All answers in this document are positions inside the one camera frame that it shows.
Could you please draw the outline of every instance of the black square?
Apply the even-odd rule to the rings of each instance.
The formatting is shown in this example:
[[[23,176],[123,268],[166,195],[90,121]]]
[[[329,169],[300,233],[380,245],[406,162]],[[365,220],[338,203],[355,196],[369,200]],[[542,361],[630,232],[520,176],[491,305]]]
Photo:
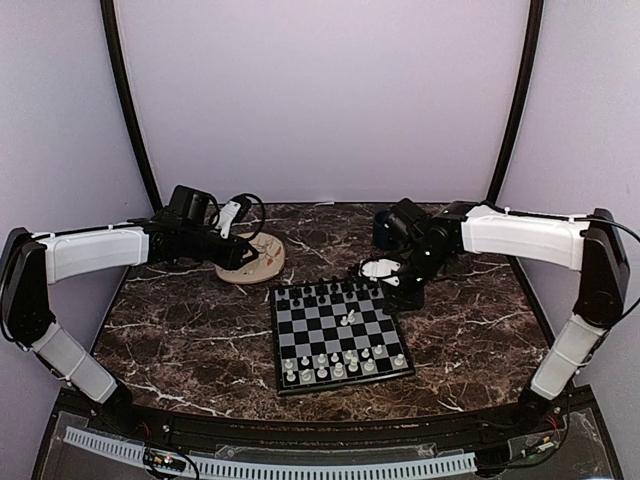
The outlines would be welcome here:
[[[331,305],[325,305],[323,307],[318,307],[318,311],[320,312],[321,317],[331,317],[333,316],[333,308]]]
[[[353,338],[343,338],[340,340],[340,347],[342,351],[345,350],[355,350],[356,349],[356,341]]]
[[[293,322],[280,322],[280,323],[278,323],[278,332],[280,332],[280,333],[293,333]]]
[[[307,330],[320,330],[321,328],[322,328],[322,324],[320,323],[319,318],[307,319]]]
[[[364,326],[364,323],[357,323],[351,325],[351,331],[354,337],[364,337],[367,334],[367,327]]]
[[[376,360],[376,366],[378,367],[379,372],[388,372],[390,370],[393,370],[393,367],[391,366],[391,360],[388,358],[380,358]]]
[[[351,310],[359,312],[360,304],[358,302],[347,302],[347,312],[350,312]]]
[[[312,343],[311,354],[320,355],[321,353],[327,353],[327,346],[324,344],[324,342]]]
[[[304,306],[307,308],[318,306],[318,301],[316,300],[316,297],[304,297],[303,302],[304,302]]]
[[[296,358],[296,347],[293,345],[289,347],[280,347],[281,358]]]
[[[291,310],[292,320],[302,320],[304,318],[304,310]]]
[[[325,328],[324,330],[322,330],[322,333],[324,335],[325,341],[338,339],[338,329],[335,327]]]
[[[395,330],[395,328],[393,328],[393,322],[390,319],[387,320],[380,320],[380,330],[382,330],[383,332],[392,332],[393,330]]]
[[[293,338],[296,342],[296,345],[309,343],[309,332],[295,332],[293,334]]]
[[[402,353],[402,347],[399,343],[391,343],[387,345],[387,352],[390,357],[395,357]]]
[[[378,321],[378,317],[376,315],[376,312],[373,311],[362,312],[362,320],[365,323],[373,323]]]
[[[384,345],[384,337],[381,333],[374,333],[369,336],[369,341],[371,345]]]

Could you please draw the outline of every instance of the white cable tray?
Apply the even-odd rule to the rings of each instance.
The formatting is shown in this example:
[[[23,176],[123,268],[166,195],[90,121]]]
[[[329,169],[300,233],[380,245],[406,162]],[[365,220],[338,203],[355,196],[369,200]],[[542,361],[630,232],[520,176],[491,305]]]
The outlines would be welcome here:
[[[64,441],[120,463],[146,468],[142,463],[145,446],[124,438],[67,427]],[[189,455],[200,470],[201,479],[243,480],[422,480],[473,473],[475,454],[465,453],[409,462],[370,465],[269,465],[242,463]],[[156,467],[158,471],[195,478],[191,465],[182,473]]]

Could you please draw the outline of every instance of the white robotic arm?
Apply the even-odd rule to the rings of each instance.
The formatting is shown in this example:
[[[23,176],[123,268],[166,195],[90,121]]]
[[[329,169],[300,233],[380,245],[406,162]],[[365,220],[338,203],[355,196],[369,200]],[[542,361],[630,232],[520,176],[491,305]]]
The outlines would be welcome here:
[[[452,203],[431,217],[404,199],[390,210],[385,228],[411,254],[363,263],[359,273],[383,280],[387,309],[403,311],[422,308],[424,283],[455,254],[498,253],[581,271],[573,313],[520,397],[527,429],[622,318],[629,265],[612,221],[603,209],[553,216],[470,202]]]

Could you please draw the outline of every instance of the robotic arm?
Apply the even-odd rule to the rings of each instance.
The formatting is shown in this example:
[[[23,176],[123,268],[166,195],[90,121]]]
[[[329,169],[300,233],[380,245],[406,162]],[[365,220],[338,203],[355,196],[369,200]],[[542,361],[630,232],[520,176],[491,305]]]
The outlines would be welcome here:
[[[59,234],[13,230],[0,257],[0,326],[5,338],[32,351],[60,378],[114,415],[122,431],[137,426],[129,390],[56,321],[48,285],[105,268],[174,261],[209,260],[236,270],[258,257],[249,239],[229,233],[252,206],[238,195],[221,210],[210,194],[184,186],[151,219]],[[212,203],[216,214],[205,223]]]
[[[410,250],[408,257],[369,261],[359,273],[381,280],[387,311],[398,312],[422,308],[425,283],[460,253],[525,257],[581,271],[573,312],[520,395],[517,422],[528,430],[623,317],[629,264],[612,221],[604,209],[560,217],[471,202],[455,202],[429,216],[404,199],[391,208],[384,226]]]

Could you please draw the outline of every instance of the wooden disc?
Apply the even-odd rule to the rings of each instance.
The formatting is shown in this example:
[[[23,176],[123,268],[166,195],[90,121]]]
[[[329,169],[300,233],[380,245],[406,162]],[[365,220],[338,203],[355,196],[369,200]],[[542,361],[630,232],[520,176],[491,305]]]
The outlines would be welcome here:
[[[248,237],[250,233],[238,236]],[[258,250],[259,256],[239,270],[225,270],[216,266],[221,280],[238,285],[251,285],[266,282],[278,275],[284,268],[284,244],[273,235],[260,232],[251,240],[251,245]]]

